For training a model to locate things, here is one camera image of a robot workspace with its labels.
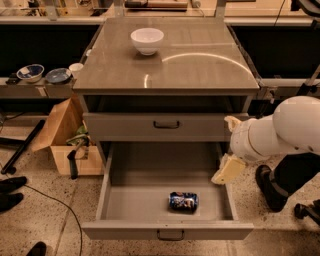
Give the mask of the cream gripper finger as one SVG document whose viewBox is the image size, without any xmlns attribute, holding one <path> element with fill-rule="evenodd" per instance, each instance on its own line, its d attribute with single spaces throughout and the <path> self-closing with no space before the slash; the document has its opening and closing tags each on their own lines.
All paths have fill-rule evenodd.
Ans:
<svg viewBox="0 0 320 256">
<path fill-rule="evenodd" d="M 224 154 L 221 158 L 218 170 L 211 181 L 214 184 L 224 185 L 236 178 L 244 169 L 246 163 L 235 155 Z"/>
<path fill-rule="evenodd" d="M 242 121 L 234 116 L 226 116 L 224 121 L 227 123 L 230 132 L 236 131 L 240 126 Z"/>
</svg>

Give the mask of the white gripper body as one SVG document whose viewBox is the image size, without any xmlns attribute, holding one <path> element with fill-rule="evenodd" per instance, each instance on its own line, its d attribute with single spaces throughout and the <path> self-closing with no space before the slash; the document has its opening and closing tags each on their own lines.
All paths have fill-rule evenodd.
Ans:
<svg viewBox="0 0 320 256">
<path fill-rule="evenodd" d="M 231 134 L 231 151 L 245 162 L 267 160 L 277 154 L 277 135 L 271 117 L 238 122 Z"/>
</svg>

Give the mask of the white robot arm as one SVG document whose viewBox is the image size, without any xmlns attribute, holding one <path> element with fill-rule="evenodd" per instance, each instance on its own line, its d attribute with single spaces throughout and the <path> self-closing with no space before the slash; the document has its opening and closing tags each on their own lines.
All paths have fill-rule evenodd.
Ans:
<svg viewBox="0 0 320 256">
<path fill-rule="evenodd" d="M 280 103 L 274 113 L 240 121 L 226 116 L 231 132 L 231 154 L 221 158 L 211 181 L 224 185 L 237 177 L 249 163 L 274 155 L 320 154 L 320 100 L 295 96 Z"/>
</svg>

